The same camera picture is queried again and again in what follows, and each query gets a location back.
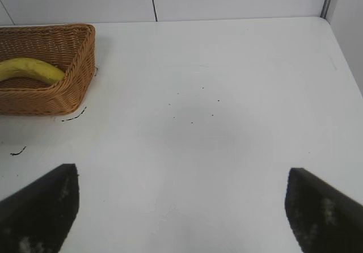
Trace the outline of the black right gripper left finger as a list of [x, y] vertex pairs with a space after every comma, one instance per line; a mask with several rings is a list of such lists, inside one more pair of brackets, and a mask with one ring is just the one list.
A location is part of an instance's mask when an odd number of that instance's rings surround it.
[[62, 164], [1, 200], [1, 252], [60, 252], [79, 211], [75, 164]]

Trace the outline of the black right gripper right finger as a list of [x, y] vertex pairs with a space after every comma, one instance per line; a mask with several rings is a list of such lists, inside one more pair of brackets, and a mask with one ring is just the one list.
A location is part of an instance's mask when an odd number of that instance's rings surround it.
[[362, 205], [304, 168], [291, 168], [285, 213], [302, 252], [362, 252]]

